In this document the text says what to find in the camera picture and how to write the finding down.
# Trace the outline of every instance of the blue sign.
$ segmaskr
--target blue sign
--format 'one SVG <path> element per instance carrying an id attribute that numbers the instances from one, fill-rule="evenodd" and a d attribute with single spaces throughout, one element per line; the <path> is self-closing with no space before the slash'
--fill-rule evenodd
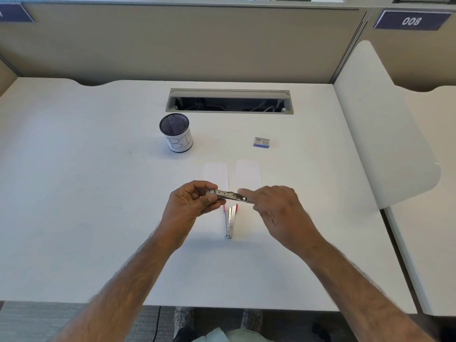
<path id="1" fill-rule="evenodd" d="M 436 31 L 451 12 L 383 11 L 374 29 Z"/>
<path id="2" fill-rule="evenodd" d="M 4 21 L 32 23 L 33 19 L 21 4 L 0 4 L 0 23 Z"/>

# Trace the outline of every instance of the white number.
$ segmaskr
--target white number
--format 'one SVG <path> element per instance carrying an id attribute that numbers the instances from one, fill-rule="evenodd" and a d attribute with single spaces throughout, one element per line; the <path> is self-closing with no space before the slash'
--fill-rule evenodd
<path id="1" fill-rule="evenodd" d="M 406 17 L 403 22 L 402 22 L 402 25 L 418 25 L 419 22 L 423 20 L 423 18 L 409 18 L 409 17 Z"/>

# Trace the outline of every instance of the gray carpet floor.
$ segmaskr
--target gray carpet floor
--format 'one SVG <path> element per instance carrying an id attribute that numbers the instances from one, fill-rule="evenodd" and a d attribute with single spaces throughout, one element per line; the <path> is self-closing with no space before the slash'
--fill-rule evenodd
<path id="1" fill-rule="evenodd" d="M 48 341 L 82 308 L 83 304 L 7 301 L 0 310 L 0 342 Z M 174 307 L 161 308 L 156 342 L 171 342 L 174 332 Z M 157 323 L 157 306 L 143 306 L 126 339 L 128 342 L 150 342 Z M 207 334 L 214 328 L 237 329 L 241 309 L 198 308 L 195 329 Z M 307 311 L 264 311 L 262 335 L 276 342 L 318 342 L 311 333 L 314 321 L 331 322 L 334 342 L 355 342 L 340 313 Z"/>

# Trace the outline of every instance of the person's right arm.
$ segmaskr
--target person's right arm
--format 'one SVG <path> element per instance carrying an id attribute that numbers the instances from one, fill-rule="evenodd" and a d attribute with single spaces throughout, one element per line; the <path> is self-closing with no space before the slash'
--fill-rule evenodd
<path id="1" fill-rule="evenodd" d="M 285 186 L 239 189 L 270 234 L 310 267 L 360 342 L 432 342 L 318 232 L 295 191 Z"/>

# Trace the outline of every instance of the white tabletop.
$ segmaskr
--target white tabletop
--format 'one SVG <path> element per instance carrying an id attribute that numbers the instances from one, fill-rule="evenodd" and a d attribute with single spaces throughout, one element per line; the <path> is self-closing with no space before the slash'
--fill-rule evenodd
<path id="1" fill-rule="evenodd" d="M 172 87 L 290 90 L 294 115 L 188 113 L 193 147 L 158 130 Z M 324 237 L 400 308 L 415 307 L 332 85 L 19 78 L 0 98 L 0 299 L 86 302 L 159 222 L 169 193 L 204 164 L 257 160 Z M 253 147 L 255 136 L 271 147 Z M 225 239 L 222 211 L 197 219 L 145 304 L 336 310 L 248 204 Z"/>
<path id="2" fill-rule="evenodd" d="M 456 316 L 456 86 L 401 90 L 442 176 L 431 191 L 390 208 L 392 227 L 423 311 Z"/>

